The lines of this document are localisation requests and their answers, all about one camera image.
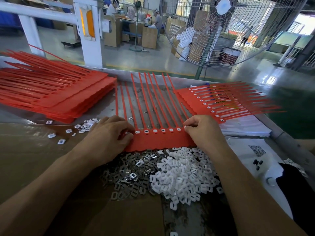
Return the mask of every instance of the fan pole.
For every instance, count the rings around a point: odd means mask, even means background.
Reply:
[[[213,40],[215,39],[215,35],[216,35],[216,31],[211,31],[211,34],[209,35],[209,38],[208,38],[208,41],[207,41],[207,45],[203,51],[203,54],[201,56],[201,59],[200,59],[200,63],[199,63],[199,66],[198,66],[198,69],[197,69],[197,72],[196,72],[196,75],[195,75],[195,79],[199,79],[200,75],[201,75],[201,71],[203,69],[203,66],[204,66],[204,63],[206,63],[206,59],[207,59],[207,56],[209,54],[209,51],[211,49],[211,46],[212,46],[212,43],[213,43]]]
[[[129,50],[135,52],[141,52],[141,49],[137,49],[137,41],[138,41],[138,17],[139,17],[139,8],[137,8],[137,21],[136,21],[136,40],[135,40],[135,47],[130,47]]]

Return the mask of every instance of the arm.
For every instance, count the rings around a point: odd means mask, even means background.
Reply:
[[[184,125],[220,177],[239,236],[307,236],[241,163],[214,119],[195,115]]]
[[[94,168],[113,160],[129,144],[134,127],[124,119],[105,117],[68,154],[0,206],[0,235],[43,235],[59,209]]]

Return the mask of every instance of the white pillar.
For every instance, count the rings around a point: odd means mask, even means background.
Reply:
[[[26,36],[27,42],[30,45],[36,46],[36,47],[41,48],[43,50],[42,43],[40,41],[39,34],[38,34],[37,25],[36,25],[34,18],[29,17],[29,16],[19,15],[19,19],[20,19],[20,22],[22,24],[23,31],[24,31],[24,34]],[[46,58],[45,52],[38,50],[34,47],[30,47],[30,48],[31,48],[31,51],[33,54]]]
[[[104,42],[100,37],[99,9],[103,7],[103,0],[73,0],[73,7],[77,16],[78,30],[81,38],[85,66],[102,68],[103,63],[105,63],[105,47]],[[92,9],[95,33],[95,38],[93,40],[89,40],[89,38],[86,38],[83,34],[80,7]]]

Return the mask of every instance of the hand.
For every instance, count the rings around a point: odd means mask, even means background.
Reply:
[[[183,123],[196,145],[211,157],[220,148],[229,147],[218,123],[208,115],[194,115]]]
[[[128,146],[133,134],[118,139],[125,130],[132,132],[135,128],[119,116],[104,117],[93,124],[89,134],[72,151],[87,159],[93,168],[101,166],[112,161]]]

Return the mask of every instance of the qr code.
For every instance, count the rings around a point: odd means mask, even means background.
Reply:
[[[266,154],[266,152],[260,147],[260,146],[249,146],[257,157],[261,157],[263,154]]]

